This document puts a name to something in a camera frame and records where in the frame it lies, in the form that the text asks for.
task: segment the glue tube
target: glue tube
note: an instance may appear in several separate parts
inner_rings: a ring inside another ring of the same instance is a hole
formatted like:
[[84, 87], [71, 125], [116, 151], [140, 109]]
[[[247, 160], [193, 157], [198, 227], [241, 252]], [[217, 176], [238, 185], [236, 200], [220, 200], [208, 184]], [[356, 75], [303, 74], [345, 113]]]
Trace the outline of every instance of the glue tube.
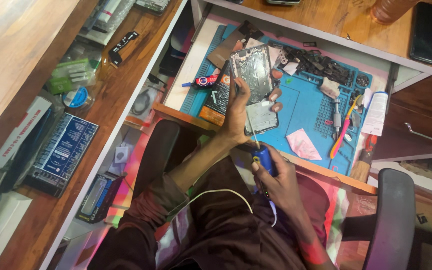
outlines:
[[193, 86], [195, 89], [209, 89], [212, 88], [216, 83], [219, 74], [213, 74], [205, 77], [196, 78], [194, 83], [183, 83], [182, 87], [190, 87]]

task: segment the drawer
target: drawer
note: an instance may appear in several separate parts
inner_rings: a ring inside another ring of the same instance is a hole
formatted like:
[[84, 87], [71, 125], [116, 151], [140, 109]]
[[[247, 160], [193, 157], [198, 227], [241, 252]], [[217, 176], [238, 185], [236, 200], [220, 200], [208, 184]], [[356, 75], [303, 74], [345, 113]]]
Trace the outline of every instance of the drawer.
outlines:
[[394, 93], [391, 102], [432, 117], [432, 76]]
[[389, 105], [389, 112], [386, 115], [384, 125], [407, 132], [408, 136], [421, 138], [422, 140], [432, 144], [432, 139], [411, 133], [405, 123], [409, 123], [411, 125], [413, 132], [417, 132], [432, 138], [432, 117], [424, 115], [418, 111], [402, 107], [392, 100], [391, 104]]

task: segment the wooden shelf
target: wooden shelf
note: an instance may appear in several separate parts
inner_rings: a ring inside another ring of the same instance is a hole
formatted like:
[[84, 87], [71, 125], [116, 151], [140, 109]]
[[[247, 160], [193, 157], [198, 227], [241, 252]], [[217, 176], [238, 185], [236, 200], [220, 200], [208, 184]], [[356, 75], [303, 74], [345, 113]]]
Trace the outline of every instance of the wooden shelf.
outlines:
[[222, 6], [262, 20], [295, 29], [324, 40], [366, 52], [432, 75], [432, 66], [408, 57], [412, 9], [392, 25], [373, 21], [369, 1], [301, 1], [294, 6], [247, 0], [237, 5], [225, 0], [199, 0]]
[[134, 30], [140, 36], [136, 38], [128, 58], [118, 69], [110, 67], [100, 70], [99, 81], [93, 87], [96, 96], [93, 107], [86, 113], [77, 115], [99, 125], [99, 130], [60, 199], [27, 186], [17, 190], [33, 199], [33, 202], [0, 257], [0, 270], [38, 269], [43, 261], [48, 261], [46, 255], [55, 240], [61, 240], [67, 229], [62, 227], [69, 226], [79, 208], [97, 173], [98, 164], [102, 162], [141, 90], [145, 76], [151, 69], [149, 65], [152, 66], [156, 60], [155, 52], [162, 49], [161, 41], [168, 38], [167, 30], [174, 26], [172, 20], [177, 12], [181, 12], [182, 3], [186, 3], [186, 0], [172, 0], [160, 17], [132, 8], [117, 29], [105, 48], [106, 52], [129, 31]]
[[0, 0], [0, 148], [98, 0]]

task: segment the person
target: person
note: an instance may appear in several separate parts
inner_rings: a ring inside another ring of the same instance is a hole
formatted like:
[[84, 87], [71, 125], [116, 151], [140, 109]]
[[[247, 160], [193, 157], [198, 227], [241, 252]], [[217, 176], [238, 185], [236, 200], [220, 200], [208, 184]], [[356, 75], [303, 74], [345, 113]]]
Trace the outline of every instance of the person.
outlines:
[[[235, 49], [238, 47], [242, 48], [240, 42]], [[273, 76], [282, 74], [273, 72]], [[255, 183], [265, 184], [275, 215], [264, 195], [251, 194], [230, 156], [218, 161], [233, 147], [250, 141], [243, 131], [249, 86], [243, 79], [232, 77], [230, 85], [219, 132], [186, 161], [154, 179], [132, 201], [103, 255], [93, 263], [98, 269], [156, 269], [155, 231], [188, 204], [186, 191], [190, 187], [191, 198], [205, 191], [225, 190], [204, 193], [191, 203], [195, 237], [161, 269], [336, 269], [324, 248], [329, 199], [316, 182], [304, 176], [297, 178], [295, 166], [264, 144], [278, 175], [272, 177], [258, 163], [253, 162], [251, 168]], [[275, 88], [269, 99], [281, 94]], [[271, 108], [281, 109], [280, 102]]]

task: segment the cloth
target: cloth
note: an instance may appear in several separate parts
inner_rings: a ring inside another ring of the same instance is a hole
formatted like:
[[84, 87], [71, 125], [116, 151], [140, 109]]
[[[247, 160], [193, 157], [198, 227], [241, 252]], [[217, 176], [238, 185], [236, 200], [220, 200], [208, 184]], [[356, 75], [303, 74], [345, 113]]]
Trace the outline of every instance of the cloth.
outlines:
[[[315, 181], [298, 175], [303, 205], [318, 237], [326, 244], [325, 212], [329, 199]], [[277, 209], [277, 223], [269, 201], [252, 195], [231, 157], [214, 164], [195, 183], [192, 196], [212, 189], [228, 188], [240, 193], [251, 205], [231, 192], [206, 193], [190, 205], [195, 237], [189, 247], [161, 269], [305, 269], [297, 254], [297, 242], [284, 212]], [[189, 198], [167, 175], [153, 182], [124, 213], [109, 248], [95, 265], [104, 270], [155, 269], [155, 230], [176, 214]]]
[[309, 139], [308, 134], [304, 132], [304, 129], [298, 129], [297, 131], [286, 136], [289, 147], [302, 159], [308, 159], [310, 161], [322, 160], [313, 142]]

